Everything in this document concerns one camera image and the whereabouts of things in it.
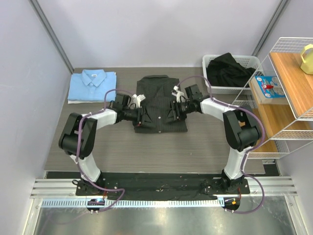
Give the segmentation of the dark pinstriped long sleeve shirt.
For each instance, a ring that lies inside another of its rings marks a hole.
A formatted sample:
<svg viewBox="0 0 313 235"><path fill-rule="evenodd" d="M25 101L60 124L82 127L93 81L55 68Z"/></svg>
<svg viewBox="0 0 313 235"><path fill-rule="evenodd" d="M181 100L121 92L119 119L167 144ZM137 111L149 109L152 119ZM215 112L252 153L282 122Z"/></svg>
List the dark pinstriped long sleeve shirt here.
<svg viewBox="0 0 313 235"><path fill-rule="evenodd" d="M152 125L135 126L136 133L159 134L188 131L184 120L175 122L166 120L171 109L171 102L176 99L172 95L172 90L178 83L179 79L167 75L148 75L137 81L136 93L145 95L141 106L151 119Z"/></svg>

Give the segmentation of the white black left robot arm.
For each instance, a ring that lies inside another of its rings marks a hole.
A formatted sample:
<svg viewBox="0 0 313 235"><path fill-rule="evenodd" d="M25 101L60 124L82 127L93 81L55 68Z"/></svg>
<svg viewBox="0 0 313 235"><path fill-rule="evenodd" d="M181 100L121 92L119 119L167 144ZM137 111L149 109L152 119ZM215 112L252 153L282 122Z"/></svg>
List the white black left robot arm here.
<svg viewBox="0 0 313 235"><path fill-rule="evenodd" d="M74 160L80 171L81 179L72 181L78 196L100 195L106 191L104 176L92 155L97 130L123 120L143 124L141 103L144 100L143 94L117 94L115 101L105 102L105 107L99 111L69 115L59 138L59 147Z"/></svg>

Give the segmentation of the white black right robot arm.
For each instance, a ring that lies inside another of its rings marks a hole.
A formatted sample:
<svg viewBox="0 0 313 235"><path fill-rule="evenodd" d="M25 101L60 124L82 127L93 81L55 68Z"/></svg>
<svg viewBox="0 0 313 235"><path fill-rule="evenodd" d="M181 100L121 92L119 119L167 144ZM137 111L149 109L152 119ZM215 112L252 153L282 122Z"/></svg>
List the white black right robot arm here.
<svg viewBox="0 0 313 235"><path fill-rule="evenodd" d="M193 112L210 115L223 122L230 150L219 187L226 193L233 193L244 182L247 152L262 137L256 116L246 106L232 106L202 95L197 85L187 87L185 92L174 86L172 95L175 99L170 103L167 122L183 121Z"/></svg>

